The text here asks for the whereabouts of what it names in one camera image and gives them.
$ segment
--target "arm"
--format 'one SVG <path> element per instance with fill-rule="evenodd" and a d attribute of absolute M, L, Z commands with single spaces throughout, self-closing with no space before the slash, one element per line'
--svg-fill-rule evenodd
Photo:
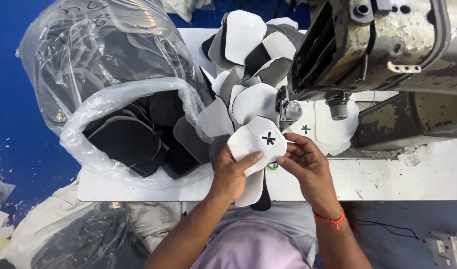
<path fill-rule="evenodd" d="M 328 159 L 310 138 L 289 133 L 285 137 L 294 143 L 289 143 L 285 156 L 277 159 L 279 165 L 298 179 L 303 197 L 310 203 L 313 212 L 330 220 L 341 217 L 342 208 L 336 198 Z M 340 223 L 340 230 L 335 224 L 316 220 L 316 235 L 327 269 L 373 268 L 346 219 Z"/>
<path fill-rule="evenodd" d="M 235 162 L 225 145 L 207 197 L 160 242 L 144 269 L 189 269 L 228 206 L 242 195 L 243 172 L 260 158 L 261 152 L 255 152 Z"/>

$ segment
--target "gray foam piece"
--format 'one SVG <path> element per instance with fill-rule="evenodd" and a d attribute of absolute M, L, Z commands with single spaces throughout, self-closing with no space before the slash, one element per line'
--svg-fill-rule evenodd
<path fill-rule="evenodd" d="M 280 32 L 287 36 L 287 38 L 293 43 L 296 49 L 300 46 L 303 42 L 303 38 L 305 37 L 304 34 L 298 32 L 293 26 L 288 24 L 267 24 L 267 34 L 265 37 L 269 36 L 273 32 Z"/>
<path fill-rule="evenodd" d="M 175 127 L 173 127 L 173 135 L 184 148 L 201 164 L 210 162 L 208 149 L 210 144 L 205 143 L 198 136 L 196 129 L 184 117 L 180 118 Z"/>
<path fill-rule="evenodd" d="M 220 87 L 220 97 L 225 101 L 225 104 L 228 105 L 230 104 L 230 96 L 232 94 L 232 88 L 235 85 L 241 85 L 242 80 L 237 74 L 237 71 L 235 69 L 232 69 L 230 74 L 228 74 L 227 78 L 224 80 L 222 83 L 222 86 Z"/>
<path fill-rule="evenodd" d="M 224 28 L 226 28 L 226 26 L 222 26 L 215 35 L 212 45 L 208 49 L 208 57 L 220 68 L 230 70 L 235 66 L 235 63 L 227 60 L 225 55 L 222 54 L 222 46 L 225 46 L 225 44 L 222 44 L 222 35 L 225 30 Z"/>
<path fill-rule="evenodd" d="M 227 144 L 229 138 L 229 134 L 218 136 L 213 140 L 212 144 L 210 144 L 210 147 L 208 148 L 208 151 L 210 153 L 210 162 L 212 163 L 212 169 L 214 171 L 217 167 L 218 155 Z"/>
<path fill-rule="evenodd" d="M 275 59 L 268 67 L 256 72 L 253 77 L 259 76 L 263 83 L 276 87 L 278 83 L 287 76 L 292 62 L 292 60 L 285 57 Z"/>

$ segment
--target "right hand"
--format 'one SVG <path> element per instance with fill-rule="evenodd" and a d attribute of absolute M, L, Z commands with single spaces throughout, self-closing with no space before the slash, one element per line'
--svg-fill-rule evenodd
<path fill-rule="evenodd" d="M 297 178 L 313 212 L 331 220 L 341 217 L 326 156 L 310 138 L 292 133 L 284 136 L 293 143 L 288 143 L 286 154 L 277 158 L 278 164 Z"/>

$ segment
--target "sewing machine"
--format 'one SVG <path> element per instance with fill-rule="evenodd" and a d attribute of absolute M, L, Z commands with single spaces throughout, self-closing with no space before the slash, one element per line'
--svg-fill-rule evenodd
<path fill-rule="evenodd" d="M 311 16 L 289 101 L 326 100 L 333 120 L 344 120 L 352 93 L 396 90 L 360 112 L 357 148 L 457 138 L 457 0 L 329 0 Z"/>

